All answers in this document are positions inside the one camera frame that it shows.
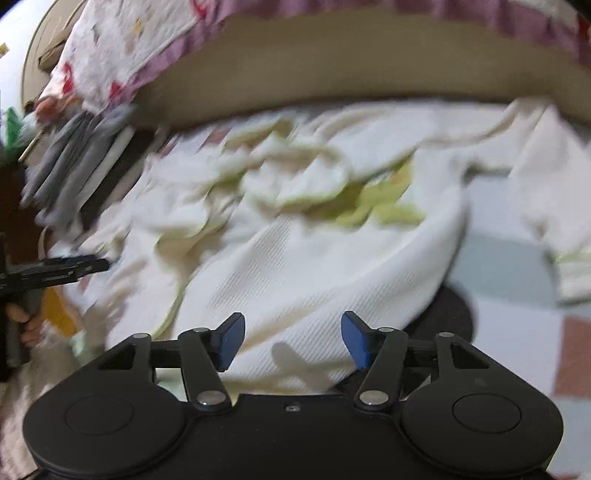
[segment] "black round object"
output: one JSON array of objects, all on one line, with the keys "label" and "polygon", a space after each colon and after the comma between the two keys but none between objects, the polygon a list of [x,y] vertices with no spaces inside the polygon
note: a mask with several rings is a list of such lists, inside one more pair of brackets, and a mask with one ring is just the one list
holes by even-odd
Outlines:
[{"label": "black round object", "polygon": [[556,406],[512,374],[449,375],[410,395],[401,427],[436,464],[472,476],[513,476],[539,468],[560,444]]},{"label": "black round object", "polygon": [[33,404],[23,423],[36,461],[69,478],[112,479],[147,468],[184,427],[181,403],[125,371],[65,381]]},{"label": "black round object", "polygon": [[460,398],[453,406],[453,416],[475,432],[503,433],[517,427],[521,410],[505,397],[479,393]]}]

